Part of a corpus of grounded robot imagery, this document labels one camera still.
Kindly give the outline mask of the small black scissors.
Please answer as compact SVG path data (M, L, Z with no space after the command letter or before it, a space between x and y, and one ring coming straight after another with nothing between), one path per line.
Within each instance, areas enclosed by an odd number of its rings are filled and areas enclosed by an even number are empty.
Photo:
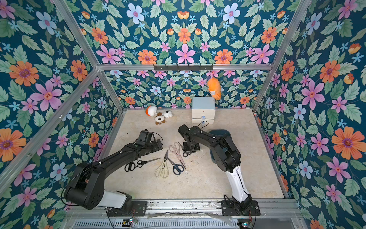
M183 151L182 156L187 158L189 156L189 154L184 150L184 146L180 142L178 142L178 144Z

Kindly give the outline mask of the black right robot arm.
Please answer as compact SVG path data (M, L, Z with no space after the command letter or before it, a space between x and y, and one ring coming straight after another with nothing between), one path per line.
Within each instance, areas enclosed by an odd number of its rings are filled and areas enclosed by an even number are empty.
M208 147L212 153L214 163L226 173L234 204L246 208L253 199L247 190L241 171L241 154L233 142L230 134L215 135L202 130L198 126L182 125L178 133L184 138L184 152L192 153L199 150L199 146Z

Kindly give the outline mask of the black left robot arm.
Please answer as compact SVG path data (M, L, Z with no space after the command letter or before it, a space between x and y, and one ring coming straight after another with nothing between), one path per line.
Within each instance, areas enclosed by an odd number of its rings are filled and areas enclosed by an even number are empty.
M160 139L149 143L136 140L102 160L91 164L83 162L76 167L62 197L87 210L96 207L121 209L127 201L127 195L117 191L107 191L104 188L105 180L128 163L162 149L163 142Z

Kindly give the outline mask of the pink kitchen scissors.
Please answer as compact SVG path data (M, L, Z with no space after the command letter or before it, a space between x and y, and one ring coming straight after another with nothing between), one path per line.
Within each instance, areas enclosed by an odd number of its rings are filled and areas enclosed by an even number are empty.
M180 153L180 149L181 149L181 145L179 142L174 142L173 144L171 144L169 146L169 150L175 154L175 156L177 157L177 159L180 161L180 163L182 164L182 166L184 167L184 169L186 169L185 166L185 162L184 159Z

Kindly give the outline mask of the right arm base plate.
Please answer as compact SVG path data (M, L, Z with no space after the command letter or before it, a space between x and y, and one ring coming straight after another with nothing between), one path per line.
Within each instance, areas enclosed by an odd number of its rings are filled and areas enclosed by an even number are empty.
M223 216L260 216L261 211L258 202L253 200L248 203L238 203L233 200L222 200Z

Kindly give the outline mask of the blue handled scissors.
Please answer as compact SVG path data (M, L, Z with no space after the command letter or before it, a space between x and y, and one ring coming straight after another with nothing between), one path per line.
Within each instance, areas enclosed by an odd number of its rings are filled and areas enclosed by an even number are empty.
M183 165L174 163L169 157L167 157L167 160L172 164L175 175L179 176L184 172L185 168Z

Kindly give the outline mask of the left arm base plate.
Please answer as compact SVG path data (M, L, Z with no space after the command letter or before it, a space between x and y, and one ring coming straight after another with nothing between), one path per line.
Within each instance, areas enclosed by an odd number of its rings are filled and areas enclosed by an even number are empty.
M126 202L122 208L107 208L109 217L140 217L144 216L147 210L147 201L132 200Z

